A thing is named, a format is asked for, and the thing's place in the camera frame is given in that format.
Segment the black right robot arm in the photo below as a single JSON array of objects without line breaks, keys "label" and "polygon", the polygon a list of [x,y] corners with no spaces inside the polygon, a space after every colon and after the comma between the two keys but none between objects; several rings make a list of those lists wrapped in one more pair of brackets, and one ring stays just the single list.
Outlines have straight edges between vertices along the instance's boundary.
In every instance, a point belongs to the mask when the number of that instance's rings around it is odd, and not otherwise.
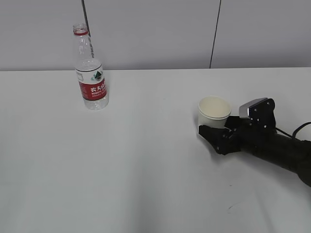
[{"label": "black right robot arm", "polygon": [[230,116],[223,129],[206,125],[198,133],[218,154],[246,152],[291,171],[311,185],[311,142],[280,135],[268,125],[261,126],[238,116]]}]

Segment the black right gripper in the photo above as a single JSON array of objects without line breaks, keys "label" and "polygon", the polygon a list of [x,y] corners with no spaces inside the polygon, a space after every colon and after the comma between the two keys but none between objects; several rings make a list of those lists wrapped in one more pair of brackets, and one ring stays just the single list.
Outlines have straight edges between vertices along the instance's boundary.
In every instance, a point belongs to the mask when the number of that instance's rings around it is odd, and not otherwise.
[{"label": "black right gripper", "polygon": [[229,116],[225,128],[198,127],[199,134],[211,145],[217,146],[217,153],[245,151],[253,155],[279,155],[276,130],[250,126],[239,116]]}]

